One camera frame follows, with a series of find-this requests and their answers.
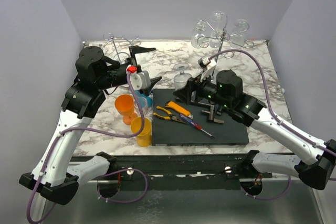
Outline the clear tumbler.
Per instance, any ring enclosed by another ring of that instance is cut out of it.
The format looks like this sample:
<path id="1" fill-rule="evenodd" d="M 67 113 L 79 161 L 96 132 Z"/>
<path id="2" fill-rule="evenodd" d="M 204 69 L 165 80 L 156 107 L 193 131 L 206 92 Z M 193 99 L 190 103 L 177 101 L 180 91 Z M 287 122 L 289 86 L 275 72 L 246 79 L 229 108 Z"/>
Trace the clear tumbler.
<path id="1" fill-rule="evenodd" d="M 233 48 L 241 49 L 245 46 L 246 31 L 249 23 L 244 19 L 238 19 L 234 23 L 234 28 L 230 34 L 230 45 Z"/>

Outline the small clear wine glass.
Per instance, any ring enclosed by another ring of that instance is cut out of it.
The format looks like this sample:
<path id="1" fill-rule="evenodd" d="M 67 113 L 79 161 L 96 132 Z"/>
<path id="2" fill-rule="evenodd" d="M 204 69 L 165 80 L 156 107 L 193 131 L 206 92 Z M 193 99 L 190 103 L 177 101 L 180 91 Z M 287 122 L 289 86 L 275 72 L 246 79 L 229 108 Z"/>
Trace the small clear wine glass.
<path id="1" fill-rule="evenodd" d="M 148 111 L 149 111 L 147 99 L 144 97 L 138 97 L 138 100 L 139 100 L 140 106 L 138 106 L 136 101 L 134 102 L 134 109 L 135 109 L 136 114 L 140 116 L 140 111 L 142 111 L 144 116 L 147 116 Z"/>

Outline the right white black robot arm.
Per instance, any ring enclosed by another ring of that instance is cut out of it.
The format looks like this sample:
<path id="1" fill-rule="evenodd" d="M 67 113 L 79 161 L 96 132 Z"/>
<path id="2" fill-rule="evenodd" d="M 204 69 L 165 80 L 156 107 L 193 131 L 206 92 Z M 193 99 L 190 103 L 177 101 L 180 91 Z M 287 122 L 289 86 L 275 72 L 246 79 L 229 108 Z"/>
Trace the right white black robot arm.
<path id="1" fill-rule="evenodd" d="M 241 165 L 246 177 L 278 173 L 297 177 L 311 188 L 325 189 L 335 168 L 335 140 L 316 138 L 272 113 L 270 106 L 243 92 L 243 81 L 233 71 L 220 71 L 215 83 L 201 76 L 189 78 L 173 94 L 186 104 L 207 99 L 234 121 L 267 134 L 292 151 L 291 155 L 249 152 L 248 161 Z"/>

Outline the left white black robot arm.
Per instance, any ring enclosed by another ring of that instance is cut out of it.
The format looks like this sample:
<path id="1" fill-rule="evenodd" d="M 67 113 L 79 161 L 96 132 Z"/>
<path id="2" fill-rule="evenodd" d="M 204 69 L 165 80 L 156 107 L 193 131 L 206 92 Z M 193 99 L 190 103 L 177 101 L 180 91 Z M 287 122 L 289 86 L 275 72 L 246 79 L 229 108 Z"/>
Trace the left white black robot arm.
<path id="1" fill-rule="evenodd" d="M 130 46 L 129 58 L 119 63 L 105 56 L 98 46 L 81 50 L 75 63 L 77 76 L 65 94 L 53 137 L 33 171 L 21 175 L 21 185 L 53 203 L 66 205 L 79 186 L 96 177 L 112 179 L 116 175 L 116 158 L 104 152 L 74 168 L 69 163 L 83 132 L 90 130 L 88 125 L 106 99 L 105 90 L 130 83 L 134 90 L 149 95 L 161 80 L 151 79 L 137 64 L 136 54 L 151 51 L 154 48 Z"/>

